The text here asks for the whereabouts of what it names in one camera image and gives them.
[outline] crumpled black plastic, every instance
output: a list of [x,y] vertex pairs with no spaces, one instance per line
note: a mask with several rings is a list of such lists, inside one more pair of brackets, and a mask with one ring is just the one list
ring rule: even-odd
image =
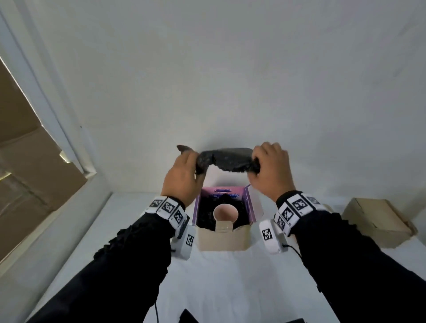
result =
[[[186,150],[192,150],[188,146],[178,145],[181,153]],[[221,170],[227,172],[260,172],[259,160],[251,158],[253,150],[250,148],[222,148],[216,150],[207,150],[200,153],[197,158],[195,173],[204,174],[210,165],[216,165]]]
[[241,227],[242,225],[250,224],[248,213],[243,201],[233,199],[228,194],[222,194],[220,197],[201,197],[196,223],[199,228],[216,231],[216,220],[213,217],[213,210],[219,204],[231,204],[238,210],[238,218],[232,225],[233,230]]

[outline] pink cup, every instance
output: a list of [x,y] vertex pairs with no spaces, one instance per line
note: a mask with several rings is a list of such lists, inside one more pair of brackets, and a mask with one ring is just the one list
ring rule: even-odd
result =
[[213,210],[216,221],[231,221],[234,223],[238,218],[238,210],[231,204],[220,204]]

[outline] person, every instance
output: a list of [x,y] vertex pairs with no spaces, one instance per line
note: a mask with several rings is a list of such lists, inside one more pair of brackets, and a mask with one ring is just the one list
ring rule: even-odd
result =
[[[189,206],[203,186],[194,178],[198,153],[181,154],[167,173],[162,196]],[[260,173],[248,173],[252,186],[280,208],[296,192],[287,151],[278,143],[253,150]],[[384,254],[339,214],[313,211],[291,229],[302,261],[342,323],[417,322],[424,319],[426,282]],[[171,262],[174,229],[147,213],[120,230],[94,259],[49,300],[29,323],[142,322],[158,296]]]

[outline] black sleeve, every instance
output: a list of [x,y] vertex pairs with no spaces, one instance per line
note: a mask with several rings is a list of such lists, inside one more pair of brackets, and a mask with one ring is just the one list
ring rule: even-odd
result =
[[167,274],[174,232],[158,215],[143,215],[120,230],[28,322],[143,322]]
[[[281,196],[278,208],[294,193]],[[417,322],[424,317],[426,282],[339,214],[313,211],[300,218],[291,234],[341,323]]]

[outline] cardboard box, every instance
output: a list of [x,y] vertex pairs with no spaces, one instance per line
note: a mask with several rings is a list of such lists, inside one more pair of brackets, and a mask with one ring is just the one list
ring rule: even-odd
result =
[[0,260],[86,182],[0,63]]
[[243,201],[248,212],[249,223],[235,230],[231,221],[217,221],[216,231],[196,226],[197,245],[200,251],[239,251],[250,247],[250,230],[254,222],[263,217],[262,204],[259,193],[251,186],[215,186],[203,187],[197,197],[194,207],[193,225],[197,224],[197,216],[201,196],[229,194],[233,198]]
[[381,248],[395,248],[417,234],[416,227],[385,199],[353,198],[342,218]]

